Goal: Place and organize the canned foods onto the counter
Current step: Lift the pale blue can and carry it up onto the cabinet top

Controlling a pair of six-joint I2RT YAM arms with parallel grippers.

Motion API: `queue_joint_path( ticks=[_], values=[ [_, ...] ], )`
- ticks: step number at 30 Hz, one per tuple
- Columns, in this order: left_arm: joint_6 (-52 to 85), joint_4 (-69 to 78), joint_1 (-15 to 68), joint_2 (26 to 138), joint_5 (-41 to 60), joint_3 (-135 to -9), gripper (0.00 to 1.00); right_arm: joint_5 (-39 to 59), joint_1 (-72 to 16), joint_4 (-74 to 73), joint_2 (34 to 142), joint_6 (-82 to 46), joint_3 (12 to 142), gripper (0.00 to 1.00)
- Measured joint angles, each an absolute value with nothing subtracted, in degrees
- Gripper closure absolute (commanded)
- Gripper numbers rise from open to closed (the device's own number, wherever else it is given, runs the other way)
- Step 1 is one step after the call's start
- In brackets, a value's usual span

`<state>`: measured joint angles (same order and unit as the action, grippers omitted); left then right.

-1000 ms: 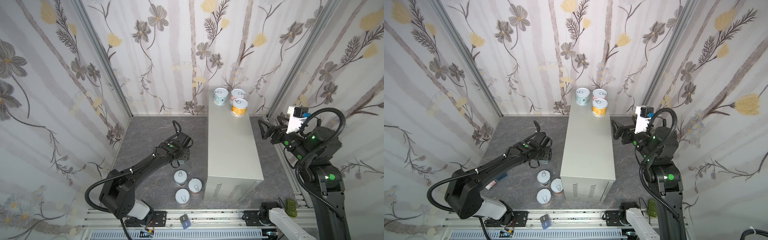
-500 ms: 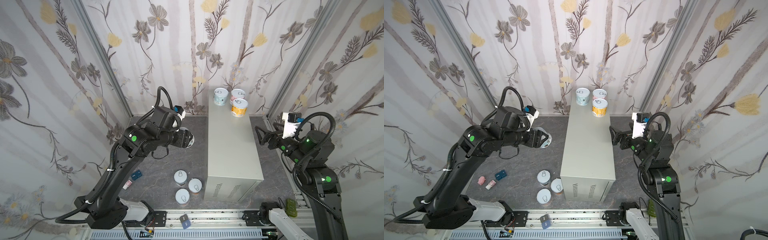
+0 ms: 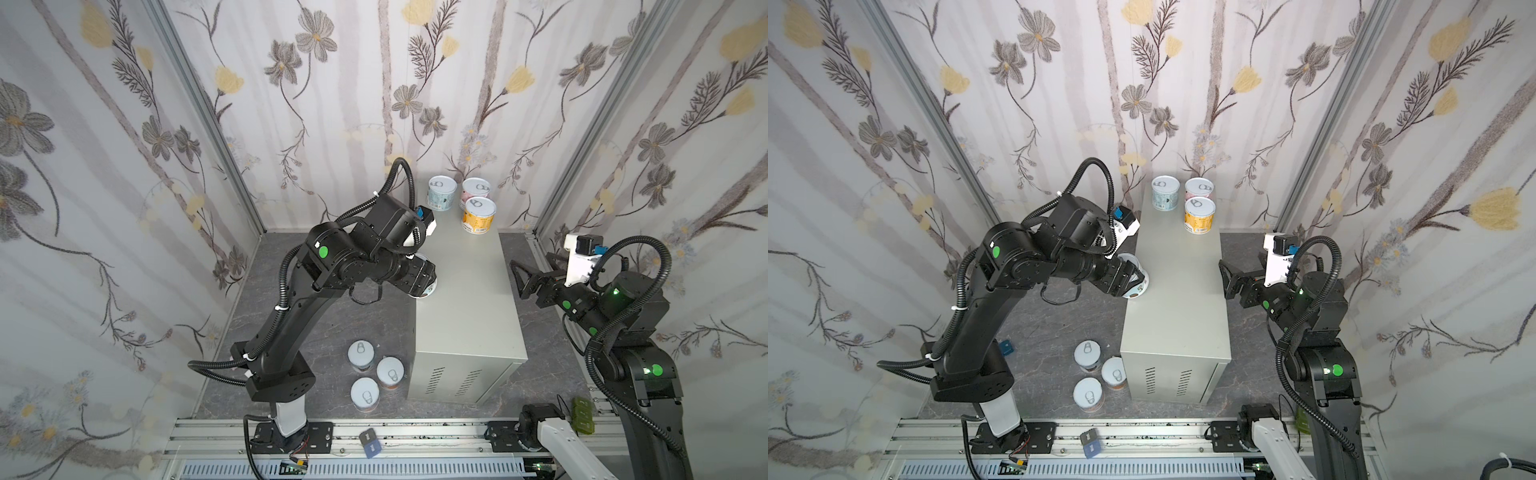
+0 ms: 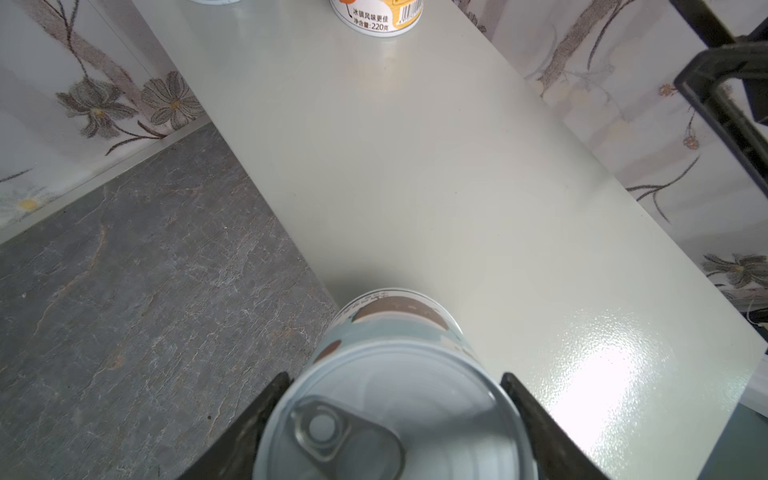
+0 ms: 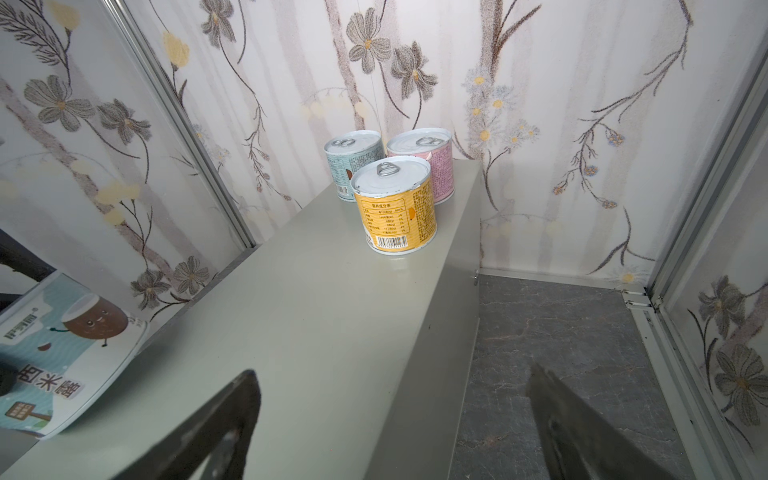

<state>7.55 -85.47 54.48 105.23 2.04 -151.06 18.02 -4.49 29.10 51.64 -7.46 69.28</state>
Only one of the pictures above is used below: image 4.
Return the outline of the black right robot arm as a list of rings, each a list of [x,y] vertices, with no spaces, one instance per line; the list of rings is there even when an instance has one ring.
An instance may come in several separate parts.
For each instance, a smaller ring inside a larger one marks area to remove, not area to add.
[[[671,5],[705,44],[674,86],[767,192],[767,22],[735,36],[703,1]]]

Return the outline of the teal can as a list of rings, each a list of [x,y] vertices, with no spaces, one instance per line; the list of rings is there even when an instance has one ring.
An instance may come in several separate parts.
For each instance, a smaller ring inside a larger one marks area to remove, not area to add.
[[[333,319],[272,412],[256,479],[536,479],[519,410],[433,299],[378,289]]]

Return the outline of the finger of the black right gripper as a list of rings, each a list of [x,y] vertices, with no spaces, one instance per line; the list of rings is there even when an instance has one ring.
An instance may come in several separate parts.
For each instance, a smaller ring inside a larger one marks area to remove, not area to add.
[[[762,193],[767,192],[767,138],[725,93],[729,79],[767,81],[767,43],[742,42],[697,54],[674,85],[727,146]]]

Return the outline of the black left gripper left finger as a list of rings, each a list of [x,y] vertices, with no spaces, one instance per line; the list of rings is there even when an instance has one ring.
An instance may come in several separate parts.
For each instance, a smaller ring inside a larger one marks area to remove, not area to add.
[[[292,383],[281,372],[179,480],[252,478],[259,442],[270,415]]]

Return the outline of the yellow labelled can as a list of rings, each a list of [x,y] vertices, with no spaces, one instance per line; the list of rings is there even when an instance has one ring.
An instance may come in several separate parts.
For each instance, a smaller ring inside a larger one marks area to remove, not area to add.
[[[395,37],[420,20],[423,0],[330,0],[337,17],[353,30],[380,38]]]

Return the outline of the light blue labelled can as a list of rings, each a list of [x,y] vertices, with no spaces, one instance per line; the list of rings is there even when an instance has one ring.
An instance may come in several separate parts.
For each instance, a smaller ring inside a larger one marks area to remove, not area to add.
[[[191,0],[194,3],[202,4],[202,5],[214,5],[214,6],[220,6],[220,5],[230,5],[240,2],[241,0]]]

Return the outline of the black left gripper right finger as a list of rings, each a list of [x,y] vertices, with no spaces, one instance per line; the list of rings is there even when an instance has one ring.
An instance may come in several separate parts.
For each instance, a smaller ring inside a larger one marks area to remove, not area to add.
[[[546,479],[609,479],[514,374],[503,374],[501,388],[520,412],[534,457]]]

